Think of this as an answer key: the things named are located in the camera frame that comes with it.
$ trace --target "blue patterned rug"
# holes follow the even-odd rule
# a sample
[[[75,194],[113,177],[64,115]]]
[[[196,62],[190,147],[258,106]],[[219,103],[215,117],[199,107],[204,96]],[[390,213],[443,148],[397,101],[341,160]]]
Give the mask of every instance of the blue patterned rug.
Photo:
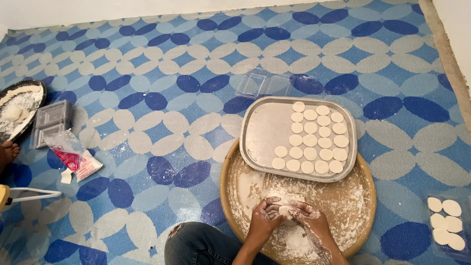
[[[9,34],[0,43],[0,87],[40,79],[48,102],[74,103],[73,132],[105,167],[79,184],[62,184],[56,155],[24,142],[1,182],[64,196],[5,207],[1,263],[163,264],[175,223],[201,221],[232,235],[219,174],[253,102],[235,96],[235,88],[259,65],[291,75],[291,96],[337,101],[356,119],[378,208],[351,263],[457,264],[434,256],[424,202],[429,190],[469,194],[471,157],[464,154],[471,148],[416,0],[127,18]]]

